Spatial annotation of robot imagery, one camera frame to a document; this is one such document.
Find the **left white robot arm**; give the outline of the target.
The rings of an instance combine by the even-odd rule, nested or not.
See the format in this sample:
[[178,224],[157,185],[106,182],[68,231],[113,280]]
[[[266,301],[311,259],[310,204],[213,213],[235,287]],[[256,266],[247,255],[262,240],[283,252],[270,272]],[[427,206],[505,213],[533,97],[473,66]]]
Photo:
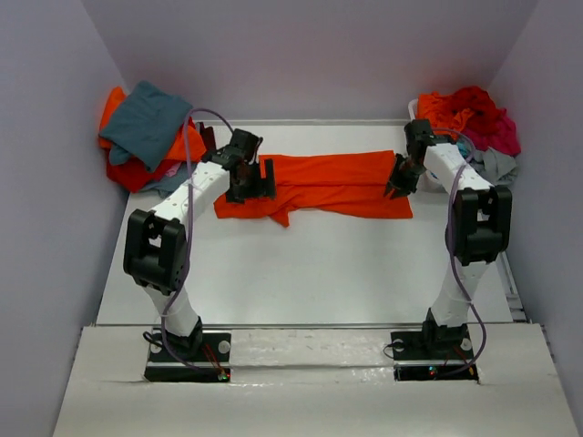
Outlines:
[[127,224],[123,270],[151,298],[160,317],[156,338],[176,361],[196,357],[202,321],[185,290],[193,224],[217,199],[243,204],[276,196],[273,164],[260,163],[262,137],[234,129],[229,143],[186,165],[186,180],[150,210],[136,209]]

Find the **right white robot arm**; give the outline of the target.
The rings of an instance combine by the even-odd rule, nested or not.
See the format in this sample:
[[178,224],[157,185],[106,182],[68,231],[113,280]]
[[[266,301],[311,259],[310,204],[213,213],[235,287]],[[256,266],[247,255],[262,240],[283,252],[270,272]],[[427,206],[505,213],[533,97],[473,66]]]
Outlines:
[[384,194],[405,198],[417,189],[420,177],[432,173],[448,193],[445,245],[449,265],[442,288],[419,331],[392,335],[399,361],[442,361],[470,345],[467,320],[479,281],[509,243],[512,194],[481,177],[460,152],[453,130],[435,133],[426,119],[404,127],[406,153],[395,157]]

